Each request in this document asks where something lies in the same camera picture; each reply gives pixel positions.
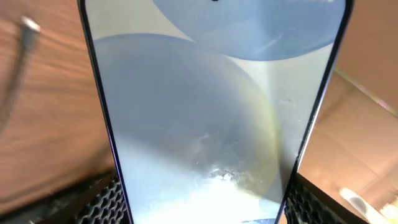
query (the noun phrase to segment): black bezel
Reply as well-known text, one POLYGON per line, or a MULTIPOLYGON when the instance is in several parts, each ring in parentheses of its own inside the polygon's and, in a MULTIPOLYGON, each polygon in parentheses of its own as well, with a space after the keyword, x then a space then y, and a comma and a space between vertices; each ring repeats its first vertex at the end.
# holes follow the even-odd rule
MULTIPOLYGON (((114 157, 114 161, 115 161, 115 165, 116 165, 116 170, 117 173, 119 175, 120 178, 120 182, 122 185, 122 189, 123 189, 123 195, 124 195, 124 199, 126 201, 126 206, 127 206, 127 214, 129 217, 129 221, 131 223, 134 223, 133 218, 132 218, 132 214, 131 214, 131 209, 130 209, 130 204, 129 204, 129 200, 127 197, 127 193, 125 191, 125 186, 124 186, 124 179, 123 179, 123 174, 121 172, 120 169, 120 163, 119 163, 119 159, 118 159, 118 152, 116 150, 116 144, 113 138, 113 131, 112 131, 112 126, 111 126, 111 122, 110 122, 110 118, 109 118, 109 113, 108 113, 108 109, 106 107, 106 100, 105 100, 105 95, 104 95, 104 90, 102 87, 102 82, 101 82, 101 77, 100 77, 100 70, 98 68, 98 63, 97 63, 97 59, 96 59, 96 55, 95 55, 95 49, 94 49, 94 45, 93 45, 93 39, 91 37, 91 31, 90 31, 90 25, 88 23, 88 18, 87 18, 87 13, 86 13, 86 6, 85 6, 85 0, 77 0, 78 1, 78 7, 79 7, 79 12, 80 12, 80 18, 81 18, 81 23, 83 25, 83 32, 85 34, 85 38, 86 38, 86 43, 87 43, 87 47, 88 47, 88 54, 90 55, 90 60, 91 60, 91 66, 93 67, 93 73, 94 73, 94 78, 95 78, 95 82, 96 82, 96 86, 97 86, 97 91, 98 91, 98 95, 99 95, 99 99, 101 101, 101 107, 102 107, 102 111, 103 111, 103 115, 104 115, 104 119, 105 119, 105 124, 107 127, 107 131, 108 131, 108 137, 109 137, 109 141, 111 143, 111 147, 112 147, 112 152, 113 152, 113 157, 114 157)), ((328 63, 326 65, 326 69, 325 72, 323 74, 323 78, 317 93, 317 97, 315 99, 314 102, 314 106, 313 109, 311 111, 311 115, 310 115, 310 119, 308 121, 307 127, 305 129, 304 132, 304 136, 303 136, 303 141, 300 145, 300 149, 298 150, 298 156, 296 158, 296 161, 294 163, 291 175, 289 177, 289 182, 287 184, 287 188, 285 190, 284 193, 284 197, 282 199, 282 203, 280 205, 279 211, 278 211, 278 216, 276 217, 276 222, 275 223, 279 223, 280 222, 280 216, 282 215, 282 211, 285 205, 285 201, 287 198, 287 194, 286 192, 289 190, 290 185, 292 183, 292 176, 294 174, 297 173, 300 163, 302 161, 302 156, 304 154, 305 148, 308 144, 308 140, 309 140, 309 136, 311 135, 312 129, 314 127, 315 124, 315 120, 318 116, 318 112, 320 109, 320 105, 321 102, 323 100, 323 97, 325 95, 326 92, 326 86, 330 80, 331 77, 331 73, 332 73, 332 68, 335 66, 335 62, 336 62, 336 56, 338 54, 338 51, 340 49, 340 45, 341 42, 343 40, 347 25, 348 25, 348 21, 351 17, 351 13, 353 11, 353 6, 354 6, 354 0, 345 0, 346 5, 345 5, 345 10, 344 10, 344 14, 343 14, 343 18, 341 20, 341 24, 339 27, 339 30, 337 32, 337 36, 336 36, 336 40, 335 43, 333 44, 333 48, 331 50, 331 54, 328 60, 328 63)))

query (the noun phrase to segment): wooden table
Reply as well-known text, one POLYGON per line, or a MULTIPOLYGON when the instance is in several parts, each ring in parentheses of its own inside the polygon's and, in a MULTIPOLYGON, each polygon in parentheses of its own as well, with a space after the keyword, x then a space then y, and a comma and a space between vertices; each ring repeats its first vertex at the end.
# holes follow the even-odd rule
POLYGON ((41 27, 0 136, 1 214, 114 164, 77 1, 2 0, 0 5, 0 96, 17 55, 21 15, 41 27))

